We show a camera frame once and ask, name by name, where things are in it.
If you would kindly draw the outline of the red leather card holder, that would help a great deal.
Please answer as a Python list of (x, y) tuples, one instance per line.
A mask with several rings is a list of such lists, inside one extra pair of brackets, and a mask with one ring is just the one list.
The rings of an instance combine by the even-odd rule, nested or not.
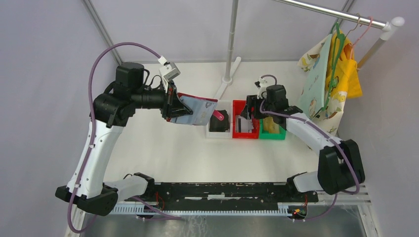
[(178, 95), (182, 102), (193, 110), (193, 114), (171, 118), (167, 121), (176, 124), (206, 126), (217, 107), (218, 100), (184, 93), (179, 93)]

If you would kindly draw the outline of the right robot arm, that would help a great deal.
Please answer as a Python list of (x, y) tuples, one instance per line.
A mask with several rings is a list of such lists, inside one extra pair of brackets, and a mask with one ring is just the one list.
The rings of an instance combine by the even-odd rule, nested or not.
[(241, 115), (247, 119), (271, 117), (318, 156), (316, 171), (297, 174), (287, 180), (286, 197), (299, 201), (308, 191), (324, 191), (329, 195), (359, 193), (365, 173), (358, 144), (328, 134), (299, 107), (289, 105), (283, 85), (263, 86), (259, 82), (255, 85), (258, 93), (247, 96)]

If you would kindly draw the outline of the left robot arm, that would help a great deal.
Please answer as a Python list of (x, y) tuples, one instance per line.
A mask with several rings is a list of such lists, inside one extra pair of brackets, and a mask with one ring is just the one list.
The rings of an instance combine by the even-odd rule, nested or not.
[(86, 145), (67, 185), (58, 187), (56, 197), (79, 209), (106, 216), (116, 204), (133, 196), (150, 201), (155, 196), (154, 179), (135, 173), (119, 181), (105, 182), (104, 175), (113, 148), (137, 109), (158, 109), (166, 120), (191, 115), (178, 97), (174, 78), (180, 71), (174, 63), (160, 67), (161, 87), (147, 89), (149, 71), (143, 65), (125, 62), (116, 68), (115, 80), (93, 100)]

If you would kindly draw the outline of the white cards stack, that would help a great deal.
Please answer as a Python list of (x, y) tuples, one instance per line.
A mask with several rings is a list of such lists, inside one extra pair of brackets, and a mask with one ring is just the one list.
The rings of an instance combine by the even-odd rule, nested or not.
[(237, 133), (252, 133), (253, 122), (251, 120), (246, 120), (241, 116), (238, 116), (236, 119), (235, 131)]

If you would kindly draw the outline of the gold cards stack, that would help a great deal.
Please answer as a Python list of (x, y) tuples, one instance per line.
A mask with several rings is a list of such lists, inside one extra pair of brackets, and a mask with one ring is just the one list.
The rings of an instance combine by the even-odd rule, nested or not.
[(263, 131), (269, 134), (280, 134), (280, 127), (273, 121), (272, 117), (266, 117), (262, 120)]

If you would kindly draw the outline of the black cards stack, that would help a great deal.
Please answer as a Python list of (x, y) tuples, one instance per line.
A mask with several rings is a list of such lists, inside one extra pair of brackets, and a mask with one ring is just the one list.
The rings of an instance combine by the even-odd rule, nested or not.
[(228, 132), (230, 117), (226, 110), (215, 110), (209, 122), (209, 132)]

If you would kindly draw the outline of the red plastic bin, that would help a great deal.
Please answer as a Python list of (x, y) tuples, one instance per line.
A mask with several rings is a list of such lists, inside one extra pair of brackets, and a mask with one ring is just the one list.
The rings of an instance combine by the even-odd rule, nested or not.
[(244, 100), (233, 100), (233, 135), (234, 139), (258, 139), (259, 138), (259, 120), (246, 119), (241, 116), (241, 112), (245, 108)]

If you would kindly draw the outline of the white plastic bin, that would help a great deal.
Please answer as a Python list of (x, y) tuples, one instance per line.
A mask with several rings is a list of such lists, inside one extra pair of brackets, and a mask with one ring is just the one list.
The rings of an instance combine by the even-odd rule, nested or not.
[(219, 114), (223, 115), (223, 120), (219, 120), (212, 115), (208, 125), (206, 126), (207, 138), (232, 138), (232, 101), (219, 100), (215, 109)]

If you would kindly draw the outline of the green plastic bin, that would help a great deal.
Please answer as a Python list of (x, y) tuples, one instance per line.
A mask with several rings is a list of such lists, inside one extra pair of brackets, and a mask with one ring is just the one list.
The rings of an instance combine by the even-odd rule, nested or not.
[(273, 121), (272, 117), (259, 120), (259, 139), (262, 140), (285, 140), (286, 131)]

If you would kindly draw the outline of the patterned cream cloth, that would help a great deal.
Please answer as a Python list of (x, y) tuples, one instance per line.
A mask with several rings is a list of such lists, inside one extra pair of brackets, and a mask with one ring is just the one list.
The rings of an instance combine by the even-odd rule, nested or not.
[(339, 92), (336, 96), (329, 94), (332, 48), (333, 36), (329, 34), (297, 62), (297, 66), (306, 73), (297, 106), (321, 129), (336, 135), (343, 116), (346, 92)]

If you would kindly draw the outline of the yellow garment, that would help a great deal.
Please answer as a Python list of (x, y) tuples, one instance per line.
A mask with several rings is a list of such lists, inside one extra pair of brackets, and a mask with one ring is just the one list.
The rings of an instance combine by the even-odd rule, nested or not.
[[(331, 39), (329, 59), (327, 65), (327, 76), (325, 84), (325, 94), (328, 90), (328, 83), (331, 79), (331, 59), (333, 51), (333, 43), (336, 38), (336, 33)], [(361, 97), (363, 95), (362, 88), (358, 77), (358, 65), (353, 59), (349, 59), (351, 41), (345, 39), (344, 47), (338, 59), (338, 64), (335, 71), (335, 79), (338, 79), (337, 87), (332, 90), (330, 100), (336, 99), (339, 102), (344, 102), (346, 99)]]

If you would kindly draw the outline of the small circuit board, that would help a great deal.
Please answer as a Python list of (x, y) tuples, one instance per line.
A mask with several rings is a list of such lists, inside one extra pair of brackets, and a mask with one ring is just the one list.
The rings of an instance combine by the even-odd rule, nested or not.
[(291, 208), (288, 209), (288, 214), (290, 214), (290, 219), (293, 220), (304, 220), (307, 217), (307, 207), (300, 208)]

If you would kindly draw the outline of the green hanger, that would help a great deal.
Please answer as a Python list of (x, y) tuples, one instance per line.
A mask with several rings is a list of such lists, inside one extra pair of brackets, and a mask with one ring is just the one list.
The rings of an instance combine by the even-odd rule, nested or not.
[(339, 56), (341, 55), (341, 52), (344, 47), (344, 41), (346, 39), (345, 34), (340, 30), (339, 26), (340, 26), (339, 23), (335, 23), (335, 25), (332, 27), (332, 30), (335, 30), (335, 33), (336, 33), (336, 38), (333, 43), (333, 51), (332, 51), (332, 59), (331, 59), (332, 72), (331, 72), (331, 79), (328, 83), (328, 90), (327, 90), (327, 93), (325, 94), (326, 99), (325, 99), (323, 107), (321, 108), (321, 111), (324, 111), (326, 109), (328, 102), (331, 98), (332, 90), (336, 88), (338, 84), (338, 79), (335, 79), (335, 71), (338, 64)]

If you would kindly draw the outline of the pink hanger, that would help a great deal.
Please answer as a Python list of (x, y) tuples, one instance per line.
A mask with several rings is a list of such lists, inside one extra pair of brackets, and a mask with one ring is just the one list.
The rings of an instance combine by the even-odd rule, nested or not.
[(372, 27), (372, 23), (374, 18), (372, 16), (368, 17), (370, 22), (368, 24), (368, 26), (366, 27), (366, 29), (362, 32), (362, 34), (350, 45), (350, 53), (349, 53), (349, 59), (354, 59), (354, 48), (357, 45), (357, 43), (363, 38), (363, 36), (370, 30), (370, 28)]

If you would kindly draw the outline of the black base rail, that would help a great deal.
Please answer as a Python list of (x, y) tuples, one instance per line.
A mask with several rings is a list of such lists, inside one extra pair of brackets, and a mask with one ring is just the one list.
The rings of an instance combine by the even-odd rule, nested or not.
[(283, 182), (153, 183), (140, 196), (164, 211), (270, 211), (279, 203), (318, 202), (315, 191), (298, 193)]

